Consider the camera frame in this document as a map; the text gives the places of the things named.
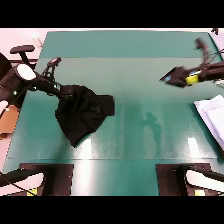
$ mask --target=black cloth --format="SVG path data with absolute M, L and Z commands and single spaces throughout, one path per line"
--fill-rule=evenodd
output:
M 96 95 L 85 86 L 63 86 L 63 94 L 55 116 L 73 147 L 115 113 L 112 96 Z

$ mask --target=yellow sticker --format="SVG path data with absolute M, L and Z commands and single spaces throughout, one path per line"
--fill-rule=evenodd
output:
M 32 192 L 33 194 L 36 194 L 37 195 L 37 188 L 34 188 L 32 190 L 29 190 L 29 191 Z M 29 192 L 27 192 L 27 196 L 34 196 L 34 195 L 32 195 Z
M 198 82 L 198 75 L 192 75 L 186 78 L 187 84 L 193 84 Z
M 204 190 L 195 190 L 194 195 L 195 196 L 205 196 L 205 191 Z

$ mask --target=table surface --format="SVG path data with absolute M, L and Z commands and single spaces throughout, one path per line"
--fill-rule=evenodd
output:
M 115 116 L 74 148 L 54 115 L 58 99 L 27 93 L 4 172 L 22 162 L 73 163 L 72 195 L 158 195 L 157 163 L 209 162 L 224 173 L 219 146 L 193 105 L 223 90 L 212 82 L 185 89 L 159 82 L 175 66 L 201 63 L 198 37 L 217 51 L 207 33 L 48 33 L 36 70 L 62 57 L 56 80 L 113 95 Z

